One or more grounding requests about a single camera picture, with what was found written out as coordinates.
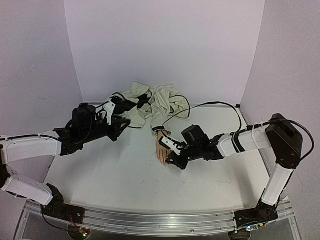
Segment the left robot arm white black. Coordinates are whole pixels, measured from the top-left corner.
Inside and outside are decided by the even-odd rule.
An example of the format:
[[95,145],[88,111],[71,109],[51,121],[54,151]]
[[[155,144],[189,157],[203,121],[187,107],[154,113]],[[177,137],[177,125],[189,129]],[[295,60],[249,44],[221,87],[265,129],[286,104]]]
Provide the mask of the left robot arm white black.
[[1,138],[0,189],[47,206],[56,218],[64,218],[68,208],[55,186],[24,177],[9,164],[29,158],[68,156],[104,137],[117,141],[131,120],[115,114],[116,107],[111,101],[98,107],[82,103],[72,111],[72,118],[65,127],[53,130],[56,136],[29,134]]

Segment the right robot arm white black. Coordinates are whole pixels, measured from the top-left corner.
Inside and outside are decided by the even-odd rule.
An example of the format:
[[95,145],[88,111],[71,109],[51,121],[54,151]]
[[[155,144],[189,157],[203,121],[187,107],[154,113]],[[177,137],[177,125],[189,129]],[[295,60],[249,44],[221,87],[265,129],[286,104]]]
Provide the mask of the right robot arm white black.
[[212,139],[199,125],[192,125],[182,132],[183,142],[163,136],[159,144],[171,151],[166,163],[181,170],[185,170],[190,161],[198,159],[219,161],[244,152],[272,149],[276,157],[275,168],[256,207],[234,213],[238,226],[263,224],[278,218],[280,196],[302,160],[303,136],[295,127],[295,123],[277,113],[269,122],[249,125]]

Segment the mannequin hand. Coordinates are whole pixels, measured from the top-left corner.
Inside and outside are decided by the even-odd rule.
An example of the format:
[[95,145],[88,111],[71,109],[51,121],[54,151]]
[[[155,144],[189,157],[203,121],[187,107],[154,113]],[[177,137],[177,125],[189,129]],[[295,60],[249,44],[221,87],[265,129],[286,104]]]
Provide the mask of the mannequin hand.
[[165,130],[159,130],[157,132],[157,140],[156,140],[156,155],[158,160],[160,161],[160,163],[166,167],[167,163],[166,163],[166,159],[168,158],[168,156],[170,155],[171,151],[166,149],[165,147],[163,147],[160,144],[160,139],[162,137],[164,137],[165,135],[170,136],[172,133],[169,131],[165,131]]

